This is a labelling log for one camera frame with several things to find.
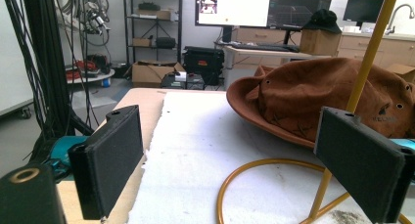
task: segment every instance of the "shelving unit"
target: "shelving unit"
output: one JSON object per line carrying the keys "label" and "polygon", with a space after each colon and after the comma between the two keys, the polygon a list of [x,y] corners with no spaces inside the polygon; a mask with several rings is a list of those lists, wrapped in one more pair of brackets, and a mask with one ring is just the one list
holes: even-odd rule
{"label": "shelving unit", "polygon": [[[182,2],[183,0],[178,0],[178,20],[174,21],[177,23],[177,39],[176,39],[176,47],[171,49],[176,51],[176,60],[177,63],[181,63],[181,33],[182,33],[182,21],[181,21],[181,12],[182,12]],[[147,19],[147,18],[139,18],[136,16],[132,16],[136,14],[135,11],[138,9],[138,2],[134,0],[123,0],[124,3],[124,25],[125,25],[125,52],[126,52],[126,61],[129,64],[133,64],[137,62],[137,49],[152,49],[156,53],[156,59],[159,59],[159,52],[161,49],[166,50],[166,48],[158,48],[158,47],[141,47],[141,46],[133,46],[132,39],[133,38],[146,38],[148,37],[148,33],[152,30],[156,32],[153,39],[160,37],[160,32],[162,31],[163,34],[167,37],[170,37],[170,32],[164,29],[163,24],[165,22],[173,22],[168,20],[160,20],[160,19]],[[138,34],[139,24],[136,24],[136,21],[142,22],[154,22],[153,26],[147,31],[141,31],[141,34]]]}

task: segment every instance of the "monitor screen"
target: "monitor screen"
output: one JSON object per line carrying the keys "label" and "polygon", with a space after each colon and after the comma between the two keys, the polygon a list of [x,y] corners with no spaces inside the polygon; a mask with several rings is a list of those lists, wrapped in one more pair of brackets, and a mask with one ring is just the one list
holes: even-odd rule
{"label": "monitor screen", "polygon": [[332,0],[269,0],[267,26],[277,29],[301,30],[312,14],[329,10]]}
{"label": "monitor screen", "polygon": [[195,25],[266,27],[269,0],[196,0]]}
{"label": "monitor screen", "polygon": [[376,22],[383,4],[384,0],[347,0],[343,20],[360,27],[364,22]]}

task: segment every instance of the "black crate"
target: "black crate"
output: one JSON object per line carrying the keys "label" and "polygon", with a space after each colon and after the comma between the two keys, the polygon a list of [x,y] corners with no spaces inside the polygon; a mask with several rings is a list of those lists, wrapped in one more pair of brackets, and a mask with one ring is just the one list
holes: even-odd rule
{"label": "black crate", "polygon": [[223,69],[223,51],[193,46],[186,46],[185,50],[183,67],[186,71],[201,75],[205,85],[218,85]]}

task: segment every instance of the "cardboard box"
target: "cardboard box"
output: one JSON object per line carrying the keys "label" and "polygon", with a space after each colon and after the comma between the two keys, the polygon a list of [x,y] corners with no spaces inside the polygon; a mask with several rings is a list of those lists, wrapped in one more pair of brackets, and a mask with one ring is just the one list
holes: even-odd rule
{"label": "cardboard box", "polygon": [[325,30],[304,29],[301,32],[300,52],[309,55],[336,56],[341,36]]}
{"label": "cardboard box", "polygon": [[386,67],[386,70],[399,75],[408,82],[415,83],[415,67],[393,64],[389,67]]}
{"label": "cardboard box", "polygon": [[171,12],[170,11],[138,10],[137,14],[140,18],[159,19],[159,20],[163,20],[163,21],[170,21],[171,20]]}
{"label": "cardboard box", "polygon": [[133,46],[150,47],[152,46],[152,40],[144,38],[132,38]]}
{"label": "cardboard box", "polygon": [[148,61],[136,63],[132,66],[133,87],[161,88],[161,81],[165,75],[174,71],[186,71],[182,65],[175,63],[172,66],[164,66],[161,62]]}

